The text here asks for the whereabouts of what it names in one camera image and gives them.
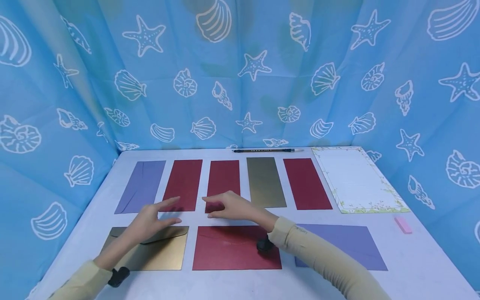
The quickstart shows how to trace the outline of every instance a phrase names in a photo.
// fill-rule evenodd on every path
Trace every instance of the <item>left hand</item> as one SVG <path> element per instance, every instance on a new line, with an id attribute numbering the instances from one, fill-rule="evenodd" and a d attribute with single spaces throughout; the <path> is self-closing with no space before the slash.
<path id="1" fill-rule="evenodd" d="M 145 205 L 138 213 L 135 219 L 122 233 L 123 238 L 128 240 L 132 245 L 143 242 L 151 238 L 160 230 L 170 225 L 181 222 L 179 218 L 170 218 L 165 220 L 158 219 L 158 212 L 167 206 L 177 202 L 180 197 L 173 197 L 155 204 Z"/>

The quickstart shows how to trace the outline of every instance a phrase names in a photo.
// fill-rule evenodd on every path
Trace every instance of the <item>gold card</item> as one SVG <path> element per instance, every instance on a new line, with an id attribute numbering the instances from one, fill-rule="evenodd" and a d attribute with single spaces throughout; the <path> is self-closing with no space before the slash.
<path id="1" fill-rule="evenodd" d="M 125 266 L 130 271 L 181 270 L 188 226 L 171 226 L 130 250 L 115 266 Z M 116 239 L 126 227 L 114 227 L 103 249 Z"/>
<path id="2" fill-rule="evenodd" d="M 273 157 L 248 157 L 250 198 L 258 207 L 287 207 Z"/>

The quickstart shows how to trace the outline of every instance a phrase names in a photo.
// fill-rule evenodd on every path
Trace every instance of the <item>blue curtain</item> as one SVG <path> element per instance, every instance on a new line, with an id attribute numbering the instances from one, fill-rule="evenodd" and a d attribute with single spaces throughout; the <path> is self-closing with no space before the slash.
<path id="1" fill-rule="evenodd" d="M 2 294 L 28 297 L 119 151 L 350 144 L 480 290 L 479 5 L 0 2 Z"/>

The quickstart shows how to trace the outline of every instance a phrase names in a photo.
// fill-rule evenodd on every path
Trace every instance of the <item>purple card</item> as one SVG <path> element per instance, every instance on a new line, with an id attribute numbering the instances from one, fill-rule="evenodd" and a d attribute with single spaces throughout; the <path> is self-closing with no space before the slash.
<path id="1" fill-rule="evenodd" d="M 372 235 L 365 226 L 298 224 L 350 255 L 367 270 L 388 271 Z M 307 265 L 295 257 L 297 267 Z"/>
<path id="2" fill-rule="evenodd" d="M 153 204 L 164 168 L 165 160 L 137 162 L 115 214 L 138 213 L 144 205 Z"/>

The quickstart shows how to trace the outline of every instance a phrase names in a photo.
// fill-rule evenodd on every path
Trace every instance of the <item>sleeve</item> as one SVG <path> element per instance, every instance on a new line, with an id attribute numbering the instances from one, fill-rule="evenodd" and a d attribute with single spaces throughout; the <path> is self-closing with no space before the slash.
<path id="1" fill-rule="evenodd" d="M 112 272 L 97 267 L 93 261 L 87 261 L 48 300 L 95 299 L 111 276 Z"/>
<path id="2" fill-rule="evenodd" d="M 280 217 L 269 240 L 330 281 L 347 300 L 390 300 L 380 284 L 356 260 L 319 236 Z"/>

